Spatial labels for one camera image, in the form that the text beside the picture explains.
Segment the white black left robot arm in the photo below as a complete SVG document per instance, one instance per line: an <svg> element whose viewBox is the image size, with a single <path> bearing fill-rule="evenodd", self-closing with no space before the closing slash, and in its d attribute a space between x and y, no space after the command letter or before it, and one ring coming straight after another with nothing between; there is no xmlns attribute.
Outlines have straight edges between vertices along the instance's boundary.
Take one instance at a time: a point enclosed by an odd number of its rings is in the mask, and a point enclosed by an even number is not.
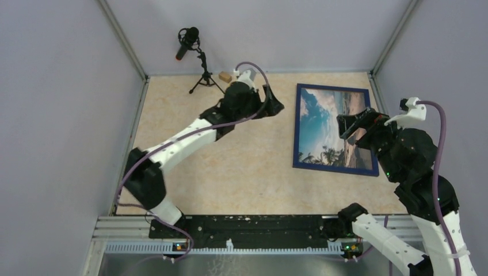
<svg viewBox="0 0 488 276"><path fill-rule="evenodd" d="M156 146L129 153L123 187L142 208L163 221L162 229L170 237L184 232L182 212L169 198L164 174L200 148L214 143L234 130L236 124L273 117L284 105L274 96L269 83L263 85L261 99L254 78L256 71L248 69L230 83L216 105L203 111L188 127Z"/></svg>

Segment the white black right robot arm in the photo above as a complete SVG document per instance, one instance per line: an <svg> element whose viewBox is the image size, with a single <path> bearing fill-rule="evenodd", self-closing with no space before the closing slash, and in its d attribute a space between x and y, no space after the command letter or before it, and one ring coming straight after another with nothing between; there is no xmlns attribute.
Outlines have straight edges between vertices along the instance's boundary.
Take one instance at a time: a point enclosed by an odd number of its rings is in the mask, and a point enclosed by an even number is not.
<svg viewBox="0 0 488 276"><path fill-rule="evenodd" d="M447 134L445 111L416 97L403 99L400 106L402 113L393 117L373 108L339 115L338 133L348 139L358 129L365 131L356 145L370 150L396 184L394 193L419 229L424 250L411 248L358 203L339 211L338 231L365 239L403 275L475 275L455 189L439 173Z"/></svg>

